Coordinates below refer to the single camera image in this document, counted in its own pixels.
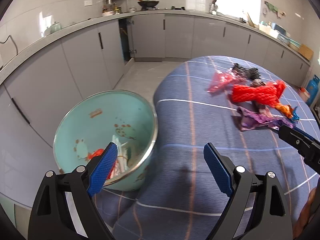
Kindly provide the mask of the person's left hand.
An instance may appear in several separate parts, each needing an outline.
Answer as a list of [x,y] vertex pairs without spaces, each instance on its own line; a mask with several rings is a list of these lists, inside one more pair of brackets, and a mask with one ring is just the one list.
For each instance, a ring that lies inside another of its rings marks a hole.
[[293,226],[293,239],[297,238],[302,232],[308,221],[310,220],[311,205],[314,201],[316,188],[313,188],[309,193],[308,200],[302,208],[299,218]]

